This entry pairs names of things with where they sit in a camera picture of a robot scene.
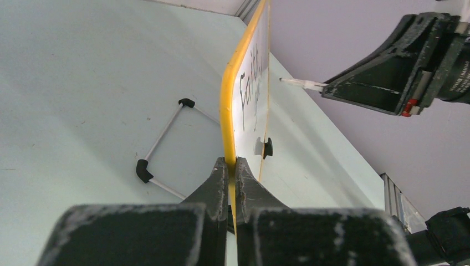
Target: white table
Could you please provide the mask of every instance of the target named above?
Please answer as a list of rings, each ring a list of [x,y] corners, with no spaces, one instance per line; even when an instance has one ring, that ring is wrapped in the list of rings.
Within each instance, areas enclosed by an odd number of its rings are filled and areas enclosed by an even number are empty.
[[[243,22],[149,1],[0,3],[0,265],[36,263],[72,205],[178,203],[143,184],[136,161],[180,98],[218,117]],[[382,180],[270,62],[274,156],[262,183],[290,207],[383,208]],[[149,170],[189,195],[220,156],[219,127],[183,109]]]

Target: yellow frame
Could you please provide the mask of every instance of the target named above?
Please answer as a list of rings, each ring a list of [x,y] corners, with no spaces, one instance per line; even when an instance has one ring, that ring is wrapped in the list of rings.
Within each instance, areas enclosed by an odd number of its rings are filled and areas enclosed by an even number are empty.
[[[271,0],[261,0],[259,3],[251,21],[248,23],[248,26],[243,33],[242,39],[238,43],[237,49],[233,53],[232,59],[228,62],[225,72],[222,77],[221,84],[221,98],[220,98],[220,123],[222,131],[222,142],[225,155],[225,162],[229,170],[229,194],[230,200],[232,202],[232,218],[233,218],[233,227],[235,230],[235,236],[237,235],[237,221],[236,221],[236,199],[235,199],[235,164],[237,162],[237,155],[235,154],[235,136],[233,135],[233,120],[232,120],[232,97],[233,97],[233,84],[235,83],[235,78],[242,66],[243,57],[247,53],[248,46],[250,41],[253,38],[254,31],[256,26],[261,19],[263,10],[268,5],[268,31],[270,30],[271,16],[270,16],[270,3]],[[270,36],[268,35],[268,55],[270,49]],[[268,56],[268,115],[269,115],[269,56]]]

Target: small whiteboard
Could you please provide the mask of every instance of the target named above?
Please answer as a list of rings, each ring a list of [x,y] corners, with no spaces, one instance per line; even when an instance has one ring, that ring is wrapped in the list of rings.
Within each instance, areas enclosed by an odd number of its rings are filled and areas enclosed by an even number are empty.
[[[225,69],[220,119],[225,159],[234,169],[237,157],[247,159],[261,178],[269,110],[270,0],[262,0]]]

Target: black corner joint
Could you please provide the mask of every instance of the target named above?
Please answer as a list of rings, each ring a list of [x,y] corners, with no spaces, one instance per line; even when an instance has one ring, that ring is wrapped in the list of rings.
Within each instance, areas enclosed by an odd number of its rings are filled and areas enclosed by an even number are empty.
[[[183,98],[178,101],[178,104],[182,104],[183,107],[188,106],[189,108],[193,108],[196,103],[191,99]]]
[[[266,159],[267,156],[273,156],[273,141],[270,137],[268,138],[268,142],[264,144],[263,160]]]
[[[137,166],[135,167],[135,172],[137,176],[142,180],[144,183],[148,183],[154,176],[147,170],[147,165],[149,162],[144,159],[139,159],[137,161]]]

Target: wall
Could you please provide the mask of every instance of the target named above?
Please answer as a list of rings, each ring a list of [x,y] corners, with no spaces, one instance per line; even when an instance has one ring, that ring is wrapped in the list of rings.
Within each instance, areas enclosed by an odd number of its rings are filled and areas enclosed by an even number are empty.
[[[272,0],[271,50],[293,77],[324,81],[375,50],[403,15],[432,11],[433,3]],[[407,119],[310,96],[425,218],[470,204],[470,106],[436,100]]]

